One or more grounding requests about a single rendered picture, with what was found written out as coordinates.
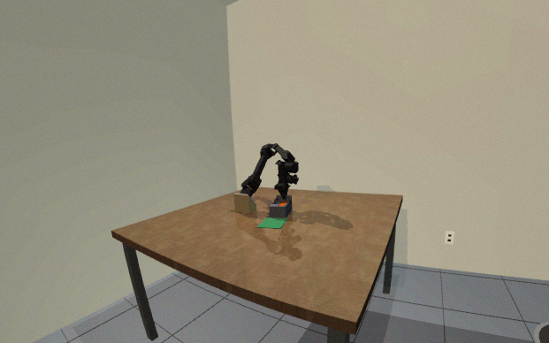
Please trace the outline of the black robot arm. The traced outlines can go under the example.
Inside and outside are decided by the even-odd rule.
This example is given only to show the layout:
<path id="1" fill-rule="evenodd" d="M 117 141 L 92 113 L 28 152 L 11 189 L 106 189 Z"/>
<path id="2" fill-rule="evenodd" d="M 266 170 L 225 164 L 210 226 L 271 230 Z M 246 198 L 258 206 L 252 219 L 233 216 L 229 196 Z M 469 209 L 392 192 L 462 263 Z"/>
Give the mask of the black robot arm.
<path id="1" fill-rule="evenodd" d="M 276 151 L 273 152 L 272 149 L 275 149 Z M 299 178 L 297 178 L 297 175 L 290 175 L 290 173 L 296 173 L 299 170 L 299 163 L 294 161 L 295 157 L 288 150 L 283 150 L 277 143 L 268 143 L 266 145 L 263 145 L 261 148 L 261 157 L 256 165 L 253 174 L 248 176 L 248 178 L 243 183 L 241 183 L 242 189 L 240 191 L 240 194 L 248 194 L 251 198 L 252 194 L 255 193 L 255 191 L 258 189 L 262 182 L 260 176 L 267 160 L 272 156 L 275 156 L 277 152 L 285 161 L 282 162 L 281 160 L 278 160 L 276 162 L 276 164 L 278 165 L 278 172 L 289 172 L 289 174 L 287 175 L 286 183 L 292 182 L 297 185 L 297 182 L 299 180 Z"/>

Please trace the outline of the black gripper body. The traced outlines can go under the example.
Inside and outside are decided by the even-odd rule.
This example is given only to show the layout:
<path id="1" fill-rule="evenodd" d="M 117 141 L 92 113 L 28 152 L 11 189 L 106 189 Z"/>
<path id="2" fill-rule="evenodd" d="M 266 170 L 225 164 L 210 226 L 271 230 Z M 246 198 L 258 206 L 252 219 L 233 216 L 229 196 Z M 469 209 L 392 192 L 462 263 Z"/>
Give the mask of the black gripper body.
<path id="1" fill-rule="evenodd" d="M 289 186 L 289 183 L 286 183 L 288 172 L 279 172 L 278 173 L 278 184 L 274 186 L 275 189 L 286 189 L 286 186 Z"/>

